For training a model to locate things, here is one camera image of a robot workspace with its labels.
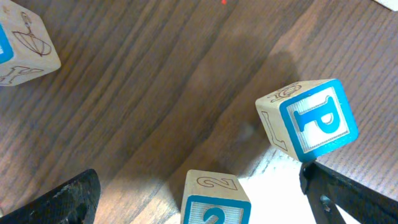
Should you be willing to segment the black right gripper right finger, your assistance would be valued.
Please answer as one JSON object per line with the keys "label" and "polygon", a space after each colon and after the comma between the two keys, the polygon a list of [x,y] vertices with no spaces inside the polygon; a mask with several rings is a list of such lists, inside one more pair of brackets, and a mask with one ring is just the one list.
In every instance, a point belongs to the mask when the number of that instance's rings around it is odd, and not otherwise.
{"label": "black right gripper right finger", "polygon": [[397,223],[397,201],[312,161],[301,166],[300,186],[317,223],[344,223],[338,207],[360,223]]}

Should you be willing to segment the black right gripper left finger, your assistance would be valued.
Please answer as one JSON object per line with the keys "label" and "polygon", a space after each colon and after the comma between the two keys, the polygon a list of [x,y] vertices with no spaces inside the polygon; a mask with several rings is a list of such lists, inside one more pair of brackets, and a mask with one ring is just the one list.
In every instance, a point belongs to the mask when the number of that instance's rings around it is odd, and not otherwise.
{"label": "black right gripper left finger", "polygon": [[1,223],[92,224],[100,195],[99,177],[94,169],[88,169],[1,217]]}

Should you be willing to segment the blue 2 block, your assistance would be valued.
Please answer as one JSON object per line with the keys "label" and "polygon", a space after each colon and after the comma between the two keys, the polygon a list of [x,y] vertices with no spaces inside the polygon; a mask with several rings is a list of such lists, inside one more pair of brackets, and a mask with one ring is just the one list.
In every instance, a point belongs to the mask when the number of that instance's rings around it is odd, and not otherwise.
{"label": "blue 2 block", "polygon": [[233,174],[191,169],[187,172],[181,223],[248,224],[251,202]]}

